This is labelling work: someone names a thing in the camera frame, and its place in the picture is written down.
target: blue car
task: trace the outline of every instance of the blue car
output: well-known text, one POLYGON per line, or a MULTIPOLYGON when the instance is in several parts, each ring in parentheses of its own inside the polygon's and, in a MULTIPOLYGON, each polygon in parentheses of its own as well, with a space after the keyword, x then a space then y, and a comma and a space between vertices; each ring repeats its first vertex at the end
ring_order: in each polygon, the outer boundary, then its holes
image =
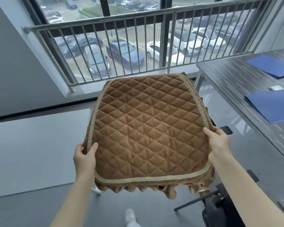
POLYGON ((71 9, 71 10, 78 8, 77 4, 72 0, 66 0, 65 5, 68 9, 71 9))
POLYGON ((137 50, 134 45, 131 45, 130 43, 128 44, 129 46, 129 53, 128 53, 128 47, 127 47, 127 41, 124 40, 119 40, 120 44, 120 50, 118 47, 118 41, 110 41, 110 47, 111 47, 111 52, 109 49, 109 45, 106 45, 106 52, 108 53, 108 56, 112 58, 114 57, 115 61, 118 61, 121 63, 121 59, 123 61, 124 68, 130 69, 130 61, 129 61, 129 56, 131 59, 131 66, 132 68, 138 68, 138 62, 140 62, 140 66, 144 64, 144 56, 143 54, 139 51, 139 60, 138 60, 138 55, 137 55, 137 50))

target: hedge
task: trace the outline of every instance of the hedge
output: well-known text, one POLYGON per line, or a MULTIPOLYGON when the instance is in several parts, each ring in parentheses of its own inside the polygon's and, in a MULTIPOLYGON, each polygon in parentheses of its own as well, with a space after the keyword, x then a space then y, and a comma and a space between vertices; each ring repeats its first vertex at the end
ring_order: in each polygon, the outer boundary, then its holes
MULTIPOLYGON (((115 6, 115 5, 109 5, 109 11, 111 15, 118 15, 118 14, 129 14, 134 13, 134 10, 127 9, 122 6, 115 6)), ((80 12, 88 17, 103 17, 102 9, 101 7, 92 6, 92 7, 86 7, 80 10, 80 12)))

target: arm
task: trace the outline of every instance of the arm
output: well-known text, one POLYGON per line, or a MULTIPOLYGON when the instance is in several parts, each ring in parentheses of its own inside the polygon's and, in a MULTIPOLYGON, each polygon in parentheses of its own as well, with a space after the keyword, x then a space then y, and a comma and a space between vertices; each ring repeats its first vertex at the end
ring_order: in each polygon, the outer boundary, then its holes
POLYGON ((84 155, 82 143, 77 145, 74 154, 76 180, 50 227, 83 226, 91 187, 95 181, 97 148, 98 144, 94 143, 88 154, 84 155))
POLYGON ((230 195, 240 217, 247 227, 284 227, 284 213, 251 179, 230 151, 230 139, 219 128, 215 133, 204 128, 212 148, 212 162, 230 195))

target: forearm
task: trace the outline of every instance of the forearm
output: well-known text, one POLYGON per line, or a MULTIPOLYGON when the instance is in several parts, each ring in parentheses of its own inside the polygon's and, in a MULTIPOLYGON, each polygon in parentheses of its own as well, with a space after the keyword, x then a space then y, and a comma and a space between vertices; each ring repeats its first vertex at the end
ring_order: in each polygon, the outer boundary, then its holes
POLYGON ((76 179, 50 227, 83 226, 93 180, 76 179))
POLYGON ((284 214, 232 156, 210 159, 247 227, 284 227, 284 214))

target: dark gray car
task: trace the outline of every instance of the dark gray car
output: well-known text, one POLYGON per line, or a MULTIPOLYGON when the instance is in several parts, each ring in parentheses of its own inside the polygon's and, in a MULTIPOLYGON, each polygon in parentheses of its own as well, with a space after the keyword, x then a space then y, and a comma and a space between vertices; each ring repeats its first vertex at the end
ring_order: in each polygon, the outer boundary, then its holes
POLYGON ((104 56, 103 60, 98 45, 91 44, 91 50, 89 49, 89 46, 86 46, 84 49, 84 56, 86 58, 87 64, 94 79, 99 79, 100 75, 102 78, 108 78, 108 73, 111 74, 111 67, 105 55, 103 55, 104 56))

